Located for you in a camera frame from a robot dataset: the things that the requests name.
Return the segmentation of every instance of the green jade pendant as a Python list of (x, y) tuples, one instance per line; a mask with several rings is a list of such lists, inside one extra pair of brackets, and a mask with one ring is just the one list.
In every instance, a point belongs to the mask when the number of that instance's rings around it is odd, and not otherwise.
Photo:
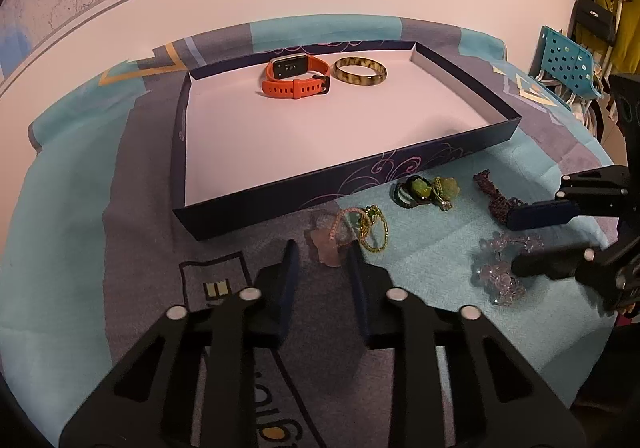
[(408, 182), (408, 192), (417, 202), (433, 203), (442, 211), (453, 208), (451, 201), (460, 193), (460, 187), (453, 177), (436, 177), (429, 182), (424, 177), (411, 177)]

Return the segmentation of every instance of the orange smartwatch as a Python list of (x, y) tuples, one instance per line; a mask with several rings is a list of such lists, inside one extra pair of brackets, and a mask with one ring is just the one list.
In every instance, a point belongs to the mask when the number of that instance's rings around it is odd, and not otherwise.
[[(329, 92), (328, 63), (309, 54), (294, 54), (284, 58), (276, 58), (269, 62), (262, 82), (262, 91), (269, 97), (278, 99), (300, 99), (310, 95), (326, 94)], [(294, 76), (306, 74), (310, 70), (320, 72), (321, 75), (307, 79), (293, 79)]]

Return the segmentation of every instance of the blue tablecloth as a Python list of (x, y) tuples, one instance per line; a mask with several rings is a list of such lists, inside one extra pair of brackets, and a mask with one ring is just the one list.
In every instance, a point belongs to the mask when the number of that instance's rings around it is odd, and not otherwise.
[[(196, 243), (174, 218), (170, 198), (184, 71), (252, 52), (356, 40), (408, 40), (436, 50), (520, 113), (519, 128), (509, 142), (480, 153), (442, 150), (444, 158), (456, 160), (424, 175), (458, 180), (462, 193), (449, 213), (433, 206), (398, 208), (389, 198), (390, 184), (383, 183)], [(277, 402), (270, 409), (273, 420), (261, 416), (258, 422), (260, 442), (280, 428), (300, 448), (386, 446), (392, 359), (388, 352), (364, 351), (346, 275), (319, 265), (308, 238), (340, 207), (373, 203), (389, 221), (390, 241), (383, 253), (367, 253), (368, 260), (433, 306), (479, 306), (570, 404), (613, 318), (601, 314), (597, 298), (572, 279), (539, 279), (510, 308), (489, 303), (470, 279), (481, 261), (478, 241), (499, 227), (472, 176), (489, 168), (508, 197), (533, 202), (552, 198), (562, 174), (610, 160), (564, 106), (503, 60), (500, 40), (405, 18), (327, 15), (211, 31), (154, 54), (80, 86), (30, 128), (39, 153), (0, 269), (0, 357), (21, 407), (52, 443), (114, 362), (164, 309), (183, 303), (190, 284), (229, 279), (238, 290), (258, 269), (279, 261), (284, 241), (295, 238), (303, 271), (292, 330), (280, 354), (257, 357), (265, 383), (257, 399), (268, 388)], [(418, 163), (417, 170), (428, 168), (433, 158)], [(395, 171), (389, 182), (408, 170)], [(547, 246), (578, 240), (604, 246), (615, 240), (615, 225), (579, 217), (542, 234)]]

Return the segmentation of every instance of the watch face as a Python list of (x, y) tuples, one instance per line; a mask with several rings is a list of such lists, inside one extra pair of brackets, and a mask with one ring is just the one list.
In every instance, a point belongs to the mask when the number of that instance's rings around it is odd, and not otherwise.
[(309, 70), (309, 58), (306, 54), (296, 54), (273, 60), (273, 77), (287, 79), (305, 74)]

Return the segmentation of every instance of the orange watch strap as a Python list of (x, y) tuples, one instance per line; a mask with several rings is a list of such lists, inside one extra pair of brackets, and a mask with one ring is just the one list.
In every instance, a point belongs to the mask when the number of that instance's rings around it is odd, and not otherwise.
[[(315, 56), (309, 56), (307, 70), (320, 72), (323, 76), (327, 76), (331, 66)], [(324, 78), (314, 79), (293, 79), (280, 80), (273, 78), (273, 63), (268, 63), (264, 72), (267, 80), (262, 82), (262, 91), (269, 97), (277, 99), (300, 99), (301, 97), (309, 97), (315, 94), (322, 94), (326, 87)]]

